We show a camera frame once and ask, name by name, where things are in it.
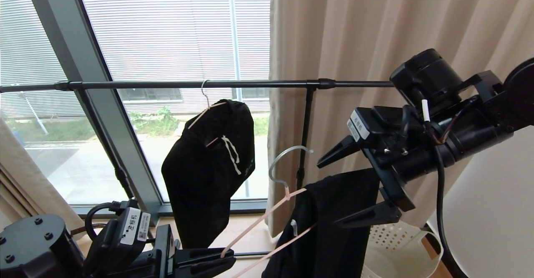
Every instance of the screw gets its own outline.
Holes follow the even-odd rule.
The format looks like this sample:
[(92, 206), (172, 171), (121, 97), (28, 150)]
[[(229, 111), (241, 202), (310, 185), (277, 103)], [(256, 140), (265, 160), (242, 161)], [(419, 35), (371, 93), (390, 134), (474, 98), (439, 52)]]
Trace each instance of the screw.
[(12, 263), (15, 260), (15, 255), (9, 254), (4, 258), (6, 263)]

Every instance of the white perforated basket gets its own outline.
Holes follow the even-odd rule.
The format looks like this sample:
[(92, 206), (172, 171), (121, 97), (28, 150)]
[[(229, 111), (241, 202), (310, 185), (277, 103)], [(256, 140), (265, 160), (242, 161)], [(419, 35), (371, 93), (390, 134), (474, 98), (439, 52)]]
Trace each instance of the white perforated basket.
[(433, 233), (398, 222), (370, 229), (362, 278), (428, 278), (436, 270), (443, 248), (431, 259), (421, 240)]

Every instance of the beige curtain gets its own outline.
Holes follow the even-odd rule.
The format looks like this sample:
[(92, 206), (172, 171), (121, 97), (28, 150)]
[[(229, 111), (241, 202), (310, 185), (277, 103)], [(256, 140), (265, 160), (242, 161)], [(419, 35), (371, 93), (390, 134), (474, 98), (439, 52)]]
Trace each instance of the beige curtain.
[(0, 118), (0, 211), (11, 222), (46, 213), (59, 215), (69, 229), (83, 221), (42, 174)]
[[(534, 0), (272, 0), (272, 80), (387, 81), (402, 62), (435, 48), (463, 77), (491, 69), (502, 80), (534, 56)], [(346, 121), (357, 106), (402, 106), (394, 88), (319, 90), (313, 101), (305, 184), (328, 175), (370, 166), (362, 153), (321, 170), (322, 154), (348, 134)], [(273, 90), (269, 158), (300, 143), (304, 90)], [(295, 185), (299, 152), (281, 160), (275, 175)], [(469, 160), (446, 171), (447, 189)], [(403, 220), (423, 225), (435, 210), (436, 177), (410, 182), (406, 189), (416, 209)], [(271, 183), (269, 204), (284, 196)], [(268, 220), (275, 235), (286, 224), (286, 204)]]

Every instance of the road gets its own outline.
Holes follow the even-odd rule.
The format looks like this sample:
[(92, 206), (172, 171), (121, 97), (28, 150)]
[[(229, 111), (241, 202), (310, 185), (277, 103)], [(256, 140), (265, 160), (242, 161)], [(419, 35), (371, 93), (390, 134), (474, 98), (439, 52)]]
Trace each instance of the road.
[[(169, 200), (169, 196), (161, 175), (161, 165), (174, 142), (174, 139), (144, 139), (140, 142), (165, 201)], [(267, 198), (267, 136), (255, 137), (255, 147), (256, 169), (248, 179), (249, 198)], [(26, 150), (69, 204), (96, 204), (126, 199), (99, 141), (29, 145)], [(247, 198), (245, 183), (232, 198)]]

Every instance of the metal hook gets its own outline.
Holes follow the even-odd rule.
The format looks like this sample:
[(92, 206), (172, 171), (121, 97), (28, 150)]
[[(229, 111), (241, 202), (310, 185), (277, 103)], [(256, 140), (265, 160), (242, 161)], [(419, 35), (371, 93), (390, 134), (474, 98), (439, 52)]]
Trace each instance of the metal hook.
[(206, 97), (206, 101), (208, 101), (208, 109), (209, 109), (209, 98), (208, 96), (204, 93), (204, 83), (208, 82), (209, 80), (204, 80), (204, 82), (202, 82), (202, 85), (200, 86), (200, 91), (202, 91), (202, 95), (204, 95)]
[(313, 150), (310, 150), (309, 148), (307, 147), (304, 147), (303, 145), (295, 145), (293, 147), (290, 147), (288, 149), (286, 149), (285, 151), (283, 151), (282, 153), (280, 153), (272, 162), (271, 166), (269, 167), (269, 179), (271, 179), (272, 181), (276, 182), (276, 183), (282, 183), (284, 185), (284, 187), (287, 189), (289, 188), (289, 186), (287, 185), (287, 182), (284, 181), (284, 180), (279, 180), (279, 179), (275, 179), (275, 177), (273, 177), (272, 175), (272, 170), (273, 168), (275, 167), (275, 165), (277, 164), (278, 161), (280, 161), (280, 159), (287, 153), (289, 153), (290, 151), (294, 151), (296, 149), (301, 149), (301, 150), (305, 150), (306, 152), (308, 153), (313, 153)]

